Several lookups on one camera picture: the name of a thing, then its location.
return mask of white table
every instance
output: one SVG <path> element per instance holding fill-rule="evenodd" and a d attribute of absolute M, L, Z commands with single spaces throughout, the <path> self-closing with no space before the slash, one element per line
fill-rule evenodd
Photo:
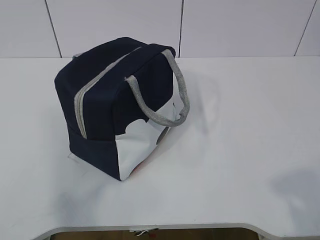
<path fill-rule="evenodd" d="M 69 156 L 54 77 L 0 59 L 0 239 L 242 227 L 320 237 L 320 57 L 182 58 L 191 110 L 124 182 Z"/>

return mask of lunch bag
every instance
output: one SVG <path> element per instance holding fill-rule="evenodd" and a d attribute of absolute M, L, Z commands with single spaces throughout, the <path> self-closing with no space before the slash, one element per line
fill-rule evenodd
<path fill-rule="evenodd" d="M 175 54 L 169 46 L 123 37 L 76 55 L 54 80 L 70 151 L 125 180 L 189 113 Z M 173 73 L 183 103 L 179 114 Z"/>

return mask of floor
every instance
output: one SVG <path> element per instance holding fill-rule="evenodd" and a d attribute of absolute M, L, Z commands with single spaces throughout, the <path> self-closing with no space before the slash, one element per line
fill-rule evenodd
<path fill-rule="evenodd" d="M 62 232 L 51 240 L 258 240 L 256 232 L 244 228 L 152 230 L 142 236 L 129 231 Z"/>

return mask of bag handle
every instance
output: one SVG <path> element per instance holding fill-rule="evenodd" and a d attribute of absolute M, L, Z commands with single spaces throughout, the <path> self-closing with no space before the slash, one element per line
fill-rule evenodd
<path fill-rule="evenodd" d="M 186 87 L 184 76 L 182 75 L 182 72 L 179 69 L 171 51 L 169 49 L 166 49 L 161 53 L 165 56 L 166 60 L 168 61 L 169 65 L 170 65 L 170 67 L 176 77 L 176 81 L 178 83 L 179 95 L 180 95 L 180 98 L 183 102 L 183 109 L 179 113 L 179 115 L 180 115 L 179 119 L 170 120 L 170 119 L 166 118 L 165 116 L 162 116 L 159 113 L 153 111 L 151 108 L 149 108 L 146 105 L 146 103 L 141 95 L 138 81 L 134 75 L 129 76 L 125 80 L 128 82 L 128 84 L 132 90 L 132 93 L 134 95 L 134 98 L 135 98 L 136 102 L 138 103 L 139 107 L 141 108 L 142 112 L 149 119 L 151 119 L 152 121 L 154 121 L 155 123 L 157 123 L 161 126 L 176 127 L 176 126 L 179 126 L 185 122 L 185 120 L 188 116 L 189 110 L 190 110 L 190 102 L 189 102 L 189 98 L 188 98 L 188 94 L 187 94 L 187 87 Z"/>

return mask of gray trim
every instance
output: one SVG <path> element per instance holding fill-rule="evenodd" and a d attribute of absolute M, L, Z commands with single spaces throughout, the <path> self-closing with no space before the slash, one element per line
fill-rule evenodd
<path fill-rule="evenodd" d="M 115 62 L 111 63 L 107 66 L 102 72 L 100 72 L 94 79 L 89 81 L 86 85 L 84 85 L 74 96 L 74 112 L 76 122 L 80 129 L 81 135 L 83 138 L 87 139 L 86 127 L 85 127 L 85 120 L 84 120 L 84 112 L 83 112 L 83 103 L 85 94 L 107 73 L 109 72 L 114 66 L 116 66 L 122 59 L 128 56 L 130 53 L 120 57 Z"/>
<path fill-rule="evenodd" d="M 183 124 L 188 116 L 189 110 L 190 110 L 190 102 L 187 94 L 187 87 L 185 83 L 184 76 L 182 75 L 174 56 L 172 55 L 171 51 L 169 49 L 166 49 L 162 52 L 162 54 L 167 59 L 170 67 L 172 68 L 172 71 L 176 77 L 177 83 L 178 83 L 178 89 L 179 89 L 179 95 L 183 102 L 183 109 L 180 111 L 179 115 L 180 118 L 178 120 L 170 120 L 159 113 L 153 111 L 151 108 L 149 108 L 140 92 L 139 84 L 134 75 L 131 75 L 126 79 L 128 82 L 132 93 L 135 97 L 136 102 L 138 103 L 139 107 L 141 108 L 142 112 L 152 121 L 155 123 L 165 126 L 165 127 L 176 127 L 181 124 Z"/>

